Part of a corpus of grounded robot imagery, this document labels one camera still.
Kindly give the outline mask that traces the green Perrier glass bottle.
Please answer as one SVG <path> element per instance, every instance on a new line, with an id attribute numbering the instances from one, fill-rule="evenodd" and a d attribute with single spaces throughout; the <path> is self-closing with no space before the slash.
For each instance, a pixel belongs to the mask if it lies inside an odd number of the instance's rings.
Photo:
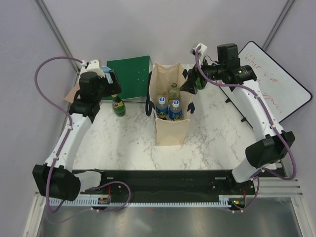
<path id="1" fill-rule="evenodd" d="M 196 87 L 198 90 L 203 90 L 206 87 L 207 83 L 208 81 L 205 80 L 204 78 L 197 78 Z"/>

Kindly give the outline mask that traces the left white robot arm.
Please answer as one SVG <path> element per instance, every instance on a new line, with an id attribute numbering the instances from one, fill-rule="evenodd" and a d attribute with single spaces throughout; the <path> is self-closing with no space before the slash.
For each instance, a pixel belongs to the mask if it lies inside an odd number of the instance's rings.
<path id="1" fill-rule="evenodd" d="M 103 77 L 92 71 L 80 75 L 79 89 L 69 108 L 70 120 L 51 155 L 32 171 L 42 196 L 73 201 L 80 192 L 90 188 L 97 194 L 108 190 L 108 181 L 101 178 L 100 172 L 73 174 L 72 171 L 79 146 L 100 110 L 101 100 L 121 92 L 120 81 L 113 70 Z"/>

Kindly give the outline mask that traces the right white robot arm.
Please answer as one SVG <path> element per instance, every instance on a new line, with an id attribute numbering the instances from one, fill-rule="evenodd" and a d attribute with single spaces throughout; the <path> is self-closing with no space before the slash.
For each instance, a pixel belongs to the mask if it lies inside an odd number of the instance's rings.
<path id="1" fill-rule="evenodd" d="M 207 82 L 218 87 L 227 87 L 245 108 L 245 117 L 251 124 L 256 142 L 245 149 L 245 159 L 232 170 L 232 179 L 226 182 L 227 191 L 238 194 L 244 188 L 244 182 L 254 178 L 260 172 L 269 172 L 276 177 L 279 174 L 267 168 L 289 155 L 293 172 L 283 180 L 296 177 L 297 167 L 292 146 L 295 136 L 293 132 L 286 132 L 274 118 L 261 93 L 257 76 L 250 65 L 241 65 L 237 45 L 222 44 L 217 47 L 218 60 L 208 65 L 204 60 L 207 46 L 199 43 L 191 49 L 195 57 L 195 65 L 189 69 L 181 91 L 197 94 L 196 81 L 202 86 Z"/>

